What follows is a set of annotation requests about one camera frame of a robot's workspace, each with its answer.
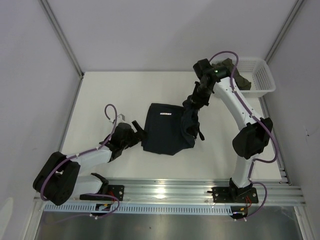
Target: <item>black joint housing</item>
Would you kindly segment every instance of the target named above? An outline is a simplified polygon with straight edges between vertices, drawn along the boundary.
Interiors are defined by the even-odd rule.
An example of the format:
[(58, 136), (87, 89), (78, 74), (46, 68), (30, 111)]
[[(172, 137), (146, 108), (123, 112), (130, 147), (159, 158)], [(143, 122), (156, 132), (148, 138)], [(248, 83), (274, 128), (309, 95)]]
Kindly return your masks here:
[[(51, 154), (48, 161), (45, 163), (33, 182), (33, 188), (37, 192), (40, 193), (48, 175), (59, 163), (65, 160), (66, 157), (66, 155), (59, 151)], [(44, 197), (57, 206), (65, 203), (74, 191), (79, 170), (80, 165), (77, 162), (67, 161), (64, 165), (58, 168), (58, 172), (56, 172), (47, 182), (44, 188)]]
[(130, 124), (126, 122), (119, 123), (115, 128), (111, 140), (105, 144), (112, 152), (110, 162), (121, 156), (123, 150), (131, 148), (147, 138), (147, 132), (140, 127), (137, 121), (133, 121), (132, 125), (136, 129), (136, 132)]
[(247, 195), (247, 193), (252, 189), (253, 184), (250, 183), (248, 186), (239, 188), (235, 185), (235, 183), (232, 181), (232, 178), (229, 180), (229, 193), (232, 197), (232, 199), (237, 202), (240, 200), (240, 198), (243, 198)]
[[(261, 118), (260, 121), (271, 132), (273, 122), (268, 117)], [(232, 146), (236, 154), (245, 159), (249, 159), (255, 154), (260, 154), (269, 143), (270, 136), (265, 129), (258, 123), (248, 123), (246, 127), (241, 129), (232, 141)]]
[(208, 59), (199, 60), (193, 65), (193, 69), (200, 82), (195, 83), (191, 103), (194, 108), (200, 109), (204, 105), (209, 105), (215, 84), (219, 83), (221, 79), (229, 77), (230, 72), (225, 66), (214, 68)]

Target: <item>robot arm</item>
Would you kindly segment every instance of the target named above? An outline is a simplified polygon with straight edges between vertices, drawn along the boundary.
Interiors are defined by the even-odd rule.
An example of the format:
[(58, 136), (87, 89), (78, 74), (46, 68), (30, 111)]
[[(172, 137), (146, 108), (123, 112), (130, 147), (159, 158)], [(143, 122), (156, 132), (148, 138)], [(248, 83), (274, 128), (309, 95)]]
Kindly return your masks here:
[(239, 91), (235, 80), (230, 82), (231, 73), (224, 66), (213, 68), (207, 59), (198, 61), (193, 69), (200, 82), (190, 97), (191, 104), (196, 110), (209, 105), (212, 93), (217, 94), (228, 110), (231, 112), (239, 128), (238, 135), (233, 139), (232, 146), (237, 153), (234, 173), (229, 181), (229, 193), (234, 202), (243, 199), (252, 189), (249, 178), (256, 159), (269, 143), (269, 135), (263, 127), (253, 118), (259, 119), (269, 131), (273, 123), (270, 118), (263, 119), (247, 102)]
[[(99, 174), (78, 175), (94, 166), (115, 160), (122, 154), (123, 150), (133, 147), (144, 140), (147, 137), (147, 133), (136, 121), (133, 121), (132, 124), (136, 128), (136, 132), (134, 132), (130, 124), (120, 122), (116, 126), (110, 141), (101, 147), (97, 147), (96, 150), (89, 149), (81, 154), (68, 156), (58, 151), (54, 152), (34, 180), (33, 188), (41, 193), (41, 189), (45, 185), (43, 196), (57, 206), (74, 196), (81, 197), (89, 193), (107, 194), (109, 182)], [(49, 175), (60, 163), (74, 155), (76, 158), (68, 160), (61, 165), (48, 179)]]

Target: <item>metal frame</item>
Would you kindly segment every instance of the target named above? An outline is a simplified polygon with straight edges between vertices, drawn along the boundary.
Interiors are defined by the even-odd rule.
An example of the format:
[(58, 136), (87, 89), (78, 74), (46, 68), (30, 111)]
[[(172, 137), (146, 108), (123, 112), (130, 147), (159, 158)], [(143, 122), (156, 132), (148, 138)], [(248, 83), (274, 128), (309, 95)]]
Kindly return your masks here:
[(282, 41), (284, 40), (288, 30), (290, 29), (290, 27), (292, 26), (294, 20), (296, 19), (296, 17), (299, 15), (304, 3), (306, 2), (306, 0), (296, 0), (294, 6), (292, 7), (289, 15), (287, 16), (285, 22), (283, 23), (278, 35), (276, 36), (276, 38), (274, 39), (271, 48), (269, 49), (267, 55), (265, 56), (264, 60), (266, 61), (266, 63), (268, 64), (271, 60), (271, 58), (273, 57), (273, 55), (275, 54), (275, 52), (277, 51), (278, 47), (280, 46), (280, 44), (282, 43)]
[[(59, 149), (65, 141), (65, 137), (68, 131), (70, 120), (75, 108), (75, 104), (78, 98), (78, 94), (81, 88), (83, 72), (81, 67), (48, 3), (48, 0), (38, 0), (44, 13), (46, 14), (56, 36), (58, 37), (65, 53), (72, 62), (72, 65), (80, 77), (79, 86), (72, 104), (72, 108), (69, 113), (69, 118), (64, 129), (64, 133), (59, 145)], [(277, 51), (280, 43), (283, 41), (284, 36), (288, 32), (288, 29), (292, 25), (294, 19), (299, 14), (303, 3), (306, 0), (297, 0), (291, 9), (286, 21), (284, 22), (280, 32), (278, 33), (276, 39), (274, 40), (268, 54), (265, 57), (268, 63), (272, 56)], [(269, 116), (269, 111), (267, 103), (264, 97), (260, 98), (260, 104), (265, 116)], [(287, 173), (285, 171), (285, 163), (283, 160), (283, 155), (280, 152), (279, 155), (279, 169), (282, 177), (281, 182), (266, 182), (268, 189), (268, 198), (266, 206), (294, 206), (298, 217), (300, 229), (304, 239), (313, 240), (314, 235), (312, 232), (311, 224), (308, 219), (308, 214), (306, 210), (306, 203), (303, 197), (302, 190), (299, 186), (291, 186), (288, 179)], [(125, 194), (122, 204), (132, 205), (138, 204), (142, 206), (154, 206), (162, 205), (168, 208), (174, 206), (185, 206), (185, 208), (194, 209), (195, 206), (210, 206), (216, 207), (229, 207), (237, 204), (214, 204), (213, 197), (210, 193), (207, 193), (212, 187), (216, 186), (228, 186), (228, 181), (212, 181), (212, 180), (199, 180), (199, 181), (180, 181), (180, 180), (170, 180), (170, 179), (110, 179), (110, 184), (113, 185), (124, 185)], [(264, 196), (264, 189), (257, 186), (257, 192), (262, 200)], [(79, 199), (71, 199), (68, 201), (69, 204), (79, 205), (79, 203), (91, 204), (94, 201), (80, 201)], [(36, 236), (37, 227), (40, 223), (41, 215), (45, 203), (43, 203), (39, 195), (34, 198), (33, 212), (30, 217), (29, 225), (26, 229), (24, 239), (33, 240)]]
[(54, 12), (52, 11), (52, 9), (50, 7), (50, 4), (48, 3), (47, 0), (38, 0), (38, 2), (40, 3), (46, 17), (48, 18), (49, 23), (51, 24), (51, 26), (56, 34), (56, 37), (60, 41), (61, 46), (63, 47), (66, 55), (70, 59), (75, 71), (77, 72), (79, 77), (82, 78), (83, 72), (82, 72), (81, 67), (78, 63), (78, 60), (77, 60), (74, 52), (72, 51), (70, 44), (69, 44), (67, 38), (65, 37), (64, 32), (62, 31), (62, 29), (58, 23), (58, 20), (57, 20), (56, 16), (54, 15)]

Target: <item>white plastic basket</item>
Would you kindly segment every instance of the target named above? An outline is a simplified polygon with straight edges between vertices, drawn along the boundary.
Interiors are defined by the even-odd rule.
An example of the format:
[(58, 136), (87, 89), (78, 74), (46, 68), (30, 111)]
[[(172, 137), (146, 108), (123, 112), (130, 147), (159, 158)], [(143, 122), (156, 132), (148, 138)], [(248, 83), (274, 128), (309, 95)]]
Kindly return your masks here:
[[(224, 59), (214, 59), (211, 63), (219, 63)], [(237, 69), (240, 75), (251, 82), (250, 90), (242, 90), (246, 98), (260, 98), (266, 93), (276, 90), (274, 78), (265, 60), (257, 57), (239, 57)]]

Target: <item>purple cable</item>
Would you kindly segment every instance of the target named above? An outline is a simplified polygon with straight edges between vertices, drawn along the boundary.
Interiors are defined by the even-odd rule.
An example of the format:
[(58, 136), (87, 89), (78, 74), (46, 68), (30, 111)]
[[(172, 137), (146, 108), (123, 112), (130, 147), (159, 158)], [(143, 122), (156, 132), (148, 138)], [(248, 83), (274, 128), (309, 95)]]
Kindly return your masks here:
[[(115, 209), (113, 209), (112, 211), (104, 214), (104, 215), (101, 215), (101, 216), (97, 216), (96, 218), (97, 219), (102, 219), (102, 218), (105, 218), (107, 216), (110, 216), (111, 214), (113, 214), (115, 211), (118, 210), (118, 208), (120, 207), (120, 201), (117, 197), (115, 196), (111, 196), (111, 195), (105, 195), (105, 194), (96, 194), (96, 193), (88, 193), (86, 195), (90, 195), (90, 196), (95, 196), (95, 197), (108, 197), (108, 198), (111, 198), (111, 199), (114, 199), (117, 201), (118, 205), (116, 206)], [(49, 225), (53, 225), (53, 224), (59, 224), (59, 223), (62, 223), (62, 222), (65, 222), (67, 220), (70, 220), (70, 219), (74, 219), (74, 218), (77, 218), (77, 217), (82, 217), (82, 216), (86, 216), (86, 217), (91, 217), (90, 215), (88, 214), (85, 214), (85, 213), (81, 213), (81, 214), (77, 214), (77, 215), (73, 215), (73, 216), (69, 216), (69, 217), (66, 217), (62, 220), (58, 220), (58, 221), (55, 221), (55, 222), (51, 222), (51, 223), (46, 223), (46, 224), (49, 224)]]
[(274, 145), (274, 148), (275, 148), (275, 154), (274, 154), (274, 158), (270, 161), (268, 160), (263, 160), (263, 159), (260, 159), (260, 158), (255, 158), (252, 160), (252, 164), (250, 166), (250, 170), (249, 170), (249, 174), (248, 174), (248, 179), (250, 181), (250, 183), (252, 183), (253, 185), (254, 184), (259, 184), (261, 186), (263, 186), (264, 188), (264, 191), (265, 191), (265, 195), (264, 195), (264, 199), (260, 205), (260, 207), (255, 211), (253, 212), (252, 214), (250, 214), (249, 216), (247, 217), (251, 217), (253, 216), (254, 214), (256, 214), (266, 203), (266, 200), (267, 200), (267, 197), (268, 197), (268, 190), (267, 190), (267, 187), (262, 183), (262, 182), (258, 182), (258, 181), (251, 181), (250, 178), (251, 178), (251, 174), (252, 174), (252, 171), (254, 169), (254, 162), (255, 161), (258, 161), (258, 162), (262, 162), (262, 163), (266, 163), (266, 164), (271, 164), (273, 162), (275, 162), (278, 158), (278, 154), (279, 154), (279, 146), (277, 144), (277, 141), (276, 139), (274, 138), (274, 136), (271, 134), (271, 132), (269, 131), (269, 129), (257, 118), (255, 117), (254, 115), (252, 115), (253, 113), (251, 112), (251, 110), (248, 108), (248, 106), (245, 104), (245, 102), (242, 100), (242, 98), (240, 97), (240, 95), (237, 93), (237, 91), (234, 91), (235, 90), (235, 86), (234, 86), (234, 82), (233, 82), (233, 78), (234, 78), (234, 74), (235, 74), (235, 71), (237, 69), (237, 65), (238, 65), (238, 62), (239, 62), (239, 57), (238, 55), (233, 52), (233, 51), (221, 51), (221, 52), (218, 52), (216, 53), (215, 55), (213, 55), (209, 62), (212, 61), (212, 59), (214, 59), (216, 56), (220, 55), (220, 54), (233, 54), (236, 58), (236, 61), (235, 61), (235, 64), (234, 64), (234, 67), (231, 71), (231, 75), (230, 75), (230, 86), (232, 88), (232, 91), (233, 93), (235, 94), (235, 96), (237, 97), (237, 99), (239, 100), (239, 102), (242, 104), (242, 106), (245, 108), (245, 110), (248, 112), (249, 115), (252, 116), (252, 118), (258, 123), (260, 124), (261, 127), (263, 127), (263, 129), (266, 131), (266, 133), (269, 135), (269, 137), (271, 138), (271, 141), (273, 142), (273, 145)]
[[(107, 108), (108, 107), (113, 107), (114, 109), (114, 115), (115, 116), (118, 116), (118, 113), (117, 113), (117, 109), (116, 107), (113, 105), (113, 104), (107, 104), (104, 108), (104, 114), (105, 116), (109, 119), (109, 116), (107, 114)], [(109, 134), (109, 136), (105, 139), (105, 141), (97, 148), (92, 148), (92, 149), (89, 149), (89, 150), (86, 150), (86, 151), (83, 151), (83, 152), (80, 152), (78, 156), (82, 156), (82, 155), (85, 155), (85, 154), (88, 154), (88, 153), (91, 153), (91, 152), (94, 152), (94, 151), (97, 151), (99, 149), (101, 149), (110, 139), (111, 139), (111, 136), (112, 134), (114, 134), (115, 130), (116, 130), (116, 126), (117, 126), (117, 117), (115, 118), (114, 122), (113, 122), (113, 128), (112, 128), (112, 131), (111, 133)], [(50, 174), (46, 177), (46, 179), (44, 180), (43, 184), (42, 184), (42, 187), (41, 187), (41, 190), (40, 190), (40, 198), (43, 200), (43, 201), (49, 201), (47, 198), (45, 198), (44, 196), (44, 191), (45, 191), (45, 187), (49, 181), (49, 179), (56, 173), (56, 171), (63, 165), (65, 164), (66, 162), (68, 162), (69, 160), (72, 160), (72, 159), (75, 159), (77, 158), (77, 155), (72, 155), (70, 157), (67, 157), (65, 160), (63, 160), (62, 162), (60, 162), (51, 172)]]

